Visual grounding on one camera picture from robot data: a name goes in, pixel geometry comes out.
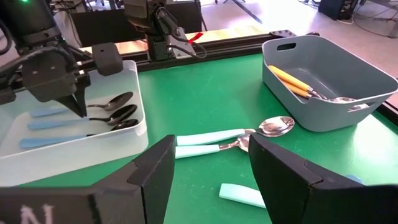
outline green tabletop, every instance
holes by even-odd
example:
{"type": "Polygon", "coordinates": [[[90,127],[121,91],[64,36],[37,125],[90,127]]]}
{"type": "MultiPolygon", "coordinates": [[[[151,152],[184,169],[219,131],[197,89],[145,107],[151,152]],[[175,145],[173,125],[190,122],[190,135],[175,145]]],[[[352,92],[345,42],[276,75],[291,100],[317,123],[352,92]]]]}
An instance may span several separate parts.
{"type": "MultiPolygon", "coordinates": [[[[261,70],[262,56],[249,55],[142,72],[149,145],[167,134],[256,128],[266,118],[289,115],[263,84],[261,70]]],[[[271,141],[341,175],[357,175],[367,185],[398,184],[397,132],[374,112],[357,126],[313,133],[296,125],[271,141]]],[[[25,186],[91,185],[131,159],[25,186]]],[[[165,223],[271,223],[265,209],[219,198],[222,183],[257,189],[246,152],[234,148],[177,160],[165,223]]]]}

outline white plastic tray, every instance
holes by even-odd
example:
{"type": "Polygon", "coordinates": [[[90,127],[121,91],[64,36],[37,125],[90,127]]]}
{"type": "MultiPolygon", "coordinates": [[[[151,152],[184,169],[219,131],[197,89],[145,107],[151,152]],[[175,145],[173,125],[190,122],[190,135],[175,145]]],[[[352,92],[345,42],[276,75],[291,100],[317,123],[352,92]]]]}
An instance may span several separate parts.
{"type": "MultiPolygon", "coordinates": [[[[90,73],[91,86],[86,89],[87,104],[103,104],[121,93],[132,91],[134,96],[126,105],[137,105],[130,117],[139,121],[132,128],[107,133],[112,127],[101,121],[90,121],[73,126],[30,131],[27,123],[32,120],[76,119],[67,112],[31,118],[29,112],[45,107],[59,107],[57,102],[39,103],[29,92],[17,94],[15,102],[0,106],[0,186],[9,187],[84,167],[138,154],[148,146],[145,112],[133,61],[123,63],[124,70],[109,77],[96,71],[90,73]],[[21,149],[22,138],[50,138],[97,134],[84,139],[54,144],[37,149],[21,149]]],[[[112,112],[100,108],[88,108],[91,118],[106,118],[112,112]]]]}

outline light blue handle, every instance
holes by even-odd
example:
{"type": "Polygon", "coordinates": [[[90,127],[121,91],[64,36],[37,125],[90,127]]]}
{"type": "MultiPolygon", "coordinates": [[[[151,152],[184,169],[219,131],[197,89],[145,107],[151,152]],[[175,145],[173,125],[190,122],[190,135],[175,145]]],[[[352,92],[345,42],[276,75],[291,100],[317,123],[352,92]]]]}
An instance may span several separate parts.
{"type": "Polygon", "coordinates": [[[43,108],[43,109],[31,111],[31,112],[29,112],[29,115],[32,118],[39,118],[39,117],[43,117],[43,116],[64,113],[67,111],[68,111],[68,109],[66,109],[66,108],[43,108]]]}
{"type": "Polygon", "coordinates": [[[177,146],[175,147],[175,158],[181,159],[185,157],[200,156],[209,153],[219,152],[218,145],[209,146],[177,146]]]}
{"type": "Polygon", "coordinates": [[[19,141],[19,147],[21,147],[22,149],[29,149],[33,147],[42,147],[61,142],[72,141],[85,137],[86,137],[85,135],[80,135],[80,136],[59,137],[59,138],[27,138],[19,141]]]}
{"type": "Polygon", "coordinates": [[[66,125],[78,124],[89,121],[89,118],[74,119],[68,121],[33,121],[27,124],[29,130],[40,130],[46,128],[56,128],[66,125]]]}
{"type": "Polygon", "coordinates": [[[221,184],[219,196],[223,199],[266,208],[260,191],[242,185],[221,184]]]}
{"type": "Polygon", "coordinates": [[[178,146],[195,146],[200,144],[211,144],[214,142],[230,139],[245,134],[244,129],[217,131],[205,134],[192,134],[188,136],[177,136],[178,146]]]}

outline yellow fork handle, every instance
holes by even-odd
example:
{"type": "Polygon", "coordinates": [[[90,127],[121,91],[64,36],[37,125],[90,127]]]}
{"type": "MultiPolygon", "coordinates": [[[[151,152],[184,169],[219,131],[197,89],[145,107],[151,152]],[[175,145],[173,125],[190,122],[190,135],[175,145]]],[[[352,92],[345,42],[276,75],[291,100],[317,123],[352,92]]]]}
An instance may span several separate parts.
{"type": "Polygon", "coordinates": [[[275,73],[275,75],[277,75],[282,81],[287,82],[287,83],[289,83],[291,85],[294,85],[297,88],[300,88],[300,89],[302,89],[304,91],[307,91],[307,92],[313,91],[313,89],[309,85],[305,84],[304,82],[301,82],[300,80],[294,78],[293,76],[291,76],[288,73],[282,71],[281,69],[279,69],[279,68],[277,68],[277,67],[275,67],[273,65],[268,66],[268,68],[273,73],[275,73]]]}
{"type": "Polygon", "coordinates": [[[306,91],[297,88],[296,86],[293,86],[287,82],[282,81],[282,83],[288,88],[290,89],[292,92],[294,92],[295,94],[297,94],[298,96],[302,96],[304,98],[310,98],[312,95],[307,93],[306,91]]]}

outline floor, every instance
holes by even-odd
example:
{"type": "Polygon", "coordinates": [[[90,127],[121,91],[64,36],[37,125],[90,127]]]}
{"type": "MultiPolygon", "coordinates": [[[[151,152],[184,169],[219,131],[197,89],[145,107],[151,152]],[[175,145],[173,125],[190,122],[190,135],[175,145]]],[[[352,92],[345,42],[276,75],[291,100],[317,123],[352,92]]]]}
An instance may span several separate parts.
{"type": "MultiPolygon", "coordinates": [[[[298,35],[311,31],[319,32],[321,36],[398,78],[398,39],[390,39],[366,32],[357,24],[333,21],[318,13],[316,9],[297,0],[246,0],[242,4],[258,17],[262,21],[262,26],[268,30],[289,29],[298,35]]],[[[225,4],[222,1],[215,4],[214,0],[201,0],[201,5],[203,17],[209,30],[259,24],[232,0],[225,4]]],[[[359,8],[358,13],[371,17],[386,9],[388,8],[385,6],[368,1],[363,7],[359,8]]],[[[396,10],[391,9],[380,16],[392,17],[396,12],[396,10]]],[[[393,21],[375,21],[363,16],[356,15],[356,22],[360,26],[379,34],[388,34],[394,25],[393,21]]],[[[65,39],[75,45],[76,41],[73,38],[73,33],[70,32],[71,24],[68,23],[68,19],[62,14],[58,14],[57,23],[62,26],[63,30],[68,30],[68,32],[64,32],[65,39]]],[[[4,40],[0,40],[0,48],[4,45],[4,40]]],[[[14,57],[16,57],[15,51],[0,56],[0,65],[14,57]]],[[[391,98],[391,101],[395,102],[398,107],[398,94],[391,98]]]]}

